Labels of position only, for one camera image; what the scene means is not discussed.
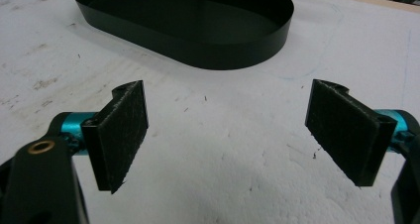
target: white work surface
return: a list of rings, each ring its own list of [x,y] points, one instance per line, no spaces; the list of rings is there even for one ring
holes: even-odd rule
[[[89,158],[73,158],[91,223],[393,223],[404,158],[387,154],[374,186],[358,188],[304,122],[313,78],[420,118],[420,14],[293,2],[276,56],[212,71],[91,27],[74,0],[0,0],[0,162],[56,114],[98,111],[142,79],[150,127],[126,183],[98,191]]]

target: blue anodized part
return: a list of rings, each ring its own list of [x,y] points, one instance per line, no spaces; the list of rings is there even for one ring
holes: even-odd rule
[[[390,145],[404,142],[404,141],[401,141],[401,139],[400,139],[401,136],[400,135],[404,134],[404,133],[408,133],[408,125],[405,122],[405,119],[401,116],[401,114],[399,114],[395,110],[378,109],[378,110],[374,110],[374,111],[376,113],[381,114],[381,115],[388,116],[388,117],[394,119],[397,122],[395,130],[392,134],[392,140],[391,140]],[[399,153],[398,151],[393,149],[391,146],[388,147],[388,151]]]
[[[75,155],[87,155],[80,124],[93,117],[93,115],[95,115],[94,112],[70,113],[61,125],[61,133],[66,137],[67,145],[79,150]]]

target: screw hole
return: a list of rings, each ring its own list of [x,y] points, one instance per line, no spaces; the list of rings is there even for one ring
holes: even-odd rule
[[[42,141],[31,145],[28,148],[28,153],[32,155],[41,154],[47,152],[53,148],[55,142],[53,141]]]

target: black oval tray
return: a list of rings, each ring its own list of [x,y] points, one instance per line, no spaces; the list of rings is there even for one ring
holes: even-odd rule
[[[86,21],[186,64],[236,69],[284,45],[291,0],[76,0]]]

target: black foam pad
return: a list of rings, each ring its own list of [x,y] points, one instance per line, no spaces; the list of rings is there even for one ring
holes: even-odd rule
[[[113,99],[81,125],[99,190],[123,184],[149,127],[143,82],[115,88]]]
[[[357,186],[372,186],[396,121],[375,113],[336,83],[314,79],[306,127]]]

